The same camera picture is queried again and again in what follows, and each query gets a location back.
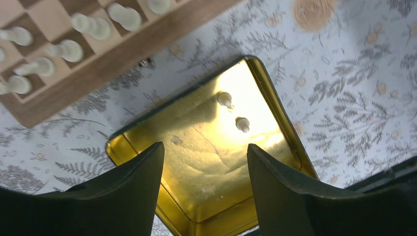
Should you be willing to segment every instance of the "chess piece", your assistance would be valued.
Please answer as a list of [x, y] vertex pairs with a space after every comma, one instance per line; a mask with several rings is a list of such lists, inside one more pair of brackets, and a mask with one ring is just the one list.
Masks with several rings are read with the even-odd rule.
[[0, 95], [15, 92], [27, 94], [32, 90], [32, 83], [23, 76], [12, 75], [8, 82], [0, 82]]
[[171, 7], [171, 0], [148, 0], [148, 6], [155, 14], [167, 13]]
[[6, 53], [4, 52], [3, 48], [0, 48], [0, 62], [6, 60]]
[[118, 3], [112, 3], [107, 8], [107, 13], [112, 20], [130, 32], [138, 30], [142, 24], [141, 15], [135, 9], [124, 7]]
[[21, 46], [29, 46], [33, 42], [33, 36], [29, 30], [22, 27], [13, 27], [10, 30], [0, 29], [0, 38], [15, 42]]
[[51, 45], [46, 49], [52, 57], [61, 57], [69, 62], [79, 62], [83, 59], [84, 52], [81, 45], [73, 40], [63, 40], [60, 44]]
[[29, 74], [38, 74], [40, 76], [51, 76], [55, 72], [54, 63], [48, 58], [36, 58], [29, 64], [23, 64], [13, 70], [14, 73], [21, 76]]
[[221, 94], [219, 94], [219, 96], [217, 97], [217, 101], [222, 106], [225, 106], [229, 109], [232, 108], [232, 96], [227, 92], [222, 92]]
[[76, 31], [90, 34], [97, 40], [108, 39], [112, 31], [106, 20], [89, 17], [81, 13], [75, 13], [72, 16], [72, 26]]
[[249, 121], [246, 118], [238, 118], [236, 120], [236, 127], [238, 130], [241, 130], [243, 133], [249, 132]]

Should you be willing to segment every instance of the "wooden chessboard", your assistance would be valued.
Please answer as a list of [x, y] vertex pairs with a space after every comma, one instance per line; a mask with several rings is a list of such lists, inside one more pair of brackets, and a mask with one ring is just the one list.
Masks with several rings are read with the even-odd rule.
[[[30, 93], [0, 95], [0, 101], [23, 126], [33, 127], [239, 1], [171, 0], [171, 10], [160, 16], [149, 9], [147, 0], [0, 0], [0, 28], [23, 27], [34, 39], [29, 46], [0, 39], [6, 54], [6, 60], [0, 62], [0, 81], [7, 81], [17, 66], [37, 57], [47, 57], [56, 66], [53, 76], [26, 76], [32, 83]], [[129, 32], [112, 21], [106, 7], [113, 2], [137, 10], [141, 28]], [[112, 35], [98, 41], [75, 31], [71, 25], [74, 13], [105, 19]], [[82, 46], [82, 61], [72, 63], [46, 54], [46, 47], [64, 39]]]

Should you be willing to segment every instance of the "gold tray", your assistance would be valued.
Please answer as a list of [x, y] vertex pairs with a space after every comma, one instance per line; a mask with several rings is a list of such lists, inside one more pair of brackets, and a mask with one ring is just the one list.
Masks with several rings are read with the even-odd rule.
[[[232, 108], [217, 97], [227, 92]], [[250, 130], [236, 127], [247, 118]], [[262, 62], [234, 60], [117, 132], [107, 153], [120, 165], [162, 141], [156, 214], [176, 236], [233, 236], [258, 224], [246, 150], [254, 143], [317, 178]]]

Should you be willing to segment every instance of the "gray leaf pattern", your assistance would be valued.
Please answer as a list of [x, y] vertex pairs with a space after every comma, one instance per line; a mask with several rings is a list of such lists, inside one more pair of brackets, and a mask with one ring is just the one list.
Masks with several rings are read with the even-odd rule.
[[[315, 1], [300, 0], [314, 5], [304, 11], [246, 0], [167, 45], [153, 67], [139, 63], [30, 129], [0, 106], [0, 185], [40, 194], [103, 174], [111, 134], [247, 54], [264, 63], [321, 181], [347, 187], [417, 155], [417, 0]], [[157, 217], [152, 235], [170, 235]]]

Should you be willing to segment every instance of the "table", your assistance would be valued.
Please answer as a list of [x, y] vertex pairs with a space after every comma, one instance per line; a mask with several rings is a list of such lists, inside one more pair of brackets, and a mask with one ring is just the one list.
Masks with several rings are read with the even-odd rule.
[[[102, 174], [113, 132], [238, 54], [265, 63], [321, 181], [417, 155], [416, 1], [247, 0], [34, 128], [0, 107], [0, 185], [40, 194]], [[159, 220], [153, 235], [168, 235]]]

